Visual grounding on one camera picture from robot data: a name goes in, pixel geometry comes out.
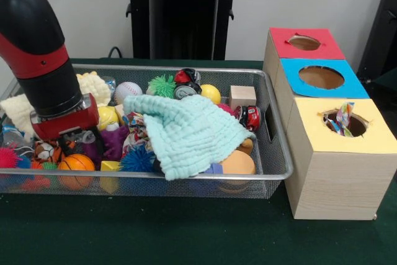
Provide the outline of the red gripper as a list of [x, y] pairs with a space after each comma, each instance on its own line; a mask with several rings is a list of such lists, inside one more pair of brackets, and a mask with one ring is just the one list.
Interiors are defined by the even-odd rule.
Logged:
[[[64, 155], [73, 153], [73, 142], [62, 136], [77, 130], [88, 130], [99, 123], [97, 103], [92, 94], [84, 94], [82, 101], [75, 109], [56, 117], [39, 116], [36, 111], [31, 112], [32, 128], [42, 140], [56, 140]], [[104, 141], [100, 131], [93, 128], [97, 153], [100, 157], [104, 154]]]

